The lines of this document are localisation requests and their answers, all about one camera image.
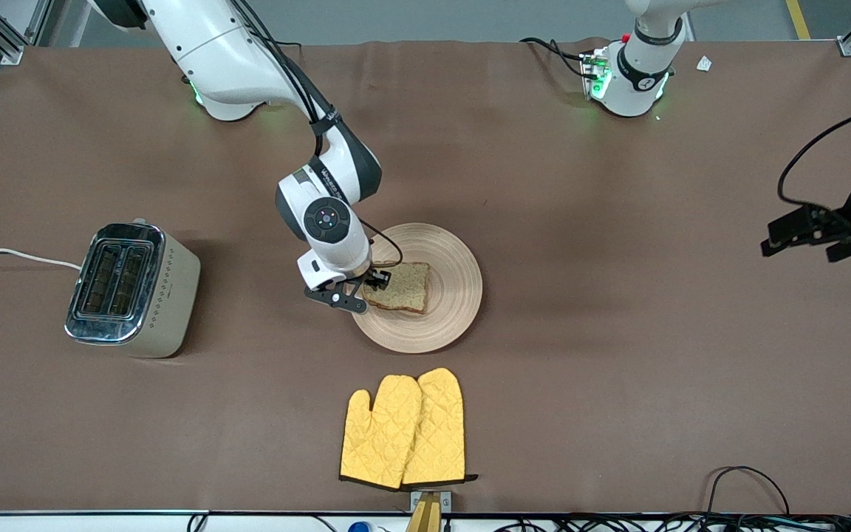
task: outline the toast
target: toast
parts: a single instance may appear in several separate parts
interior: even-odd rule
[[[383,268],[392,274],[386,289],[363,287],[363,298],[369,305],[382,310],[408,310],[426,313],[426,280],[429,265],[425,262],[403,262],[392,268]]]

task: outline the toaster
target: toaster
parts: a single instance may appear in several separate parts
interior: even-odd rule
[[[199,257],[144,219],[111,223],[91,240],[64,330],[82,344],[163,358],[185,337]]]

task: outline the brown table cover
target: brown table cover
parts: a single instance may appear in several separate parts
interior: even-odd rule
[[[0,73],[0,246],[76,262],[144,216],[203,266],[182,354],[140,361],[65,336],[73,270],[0,256],[0,508],[405,508],[338,482],[347,398],[446,366],[482,475],[461,511],[699,509],[743,463],[795,512],[851,512],[851,260],[759,252],[784,164],[851,115],[834,43],[687,44],[635,119],[524,44],[293,57],[382,162],[358,213],[475,253],[472,329],[397,356],[303,297],[273,207],[313,147],[293,108],[219,123],[165,50],[30,48]],[[850,189],[851,126],[789,192]],[[739,475],[716,509],[779,508]]]

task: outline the toaster slot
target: toaster slot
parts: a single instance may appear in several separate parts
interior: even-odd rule
[[[111,279],[121,251],[118,245],[101,246],[78,299],[81,301],[81,313],[99,314],[104,310],[104,302],[107,301]]]
[[[114,292],[111,303],[111,316],[129,316],[133,310],[136,300],[136,290],[140,286],[143,265],[146,262],[146,250],[144,247],[131,247],[124,257],[124,264],[120,269],[120,279]]]

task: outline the wooden plate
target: wooden plate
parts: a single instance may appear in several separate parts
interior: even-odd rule
[[[399,353],[427,353],[462,336],[482,305],[482,271],[458,236],[428,223],[404,223],[383,231],[403,249],[404,262],[430,266],[425,283],[425,314],[369,306],[354,314],[360,330],[382,347]],[[382,236],[374,238],[374,262],[398,258]]]

